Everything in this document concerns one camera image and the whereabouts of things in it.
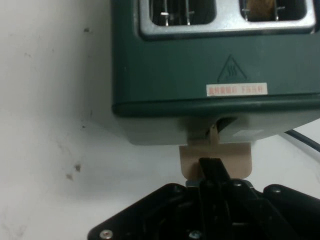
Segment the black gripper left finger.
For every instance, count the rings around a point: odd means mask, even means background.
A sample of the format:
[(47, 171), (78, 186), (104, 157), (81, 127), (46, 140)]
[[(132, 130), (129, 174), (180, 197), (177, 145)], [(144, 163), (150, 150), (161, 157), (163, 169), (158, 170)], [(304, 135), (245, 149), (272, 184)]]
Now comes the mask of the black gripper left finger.
[(92, 228), (89, 240), (223, 240), (225, 167), (201, 158), (195, 186), (166, 184)]

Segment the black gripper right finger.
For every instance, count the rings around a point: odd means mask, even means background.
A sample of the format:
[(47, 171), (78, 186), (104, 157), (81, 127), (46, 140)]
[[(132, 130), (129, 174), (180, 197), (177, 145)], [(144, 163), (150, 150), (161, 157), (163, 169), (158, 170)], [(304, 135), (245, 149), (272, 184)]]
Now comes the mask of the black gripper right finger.
[(318, 240), (320, 201), (272, 184), (258, 192), (212, 160), (212, 239)]

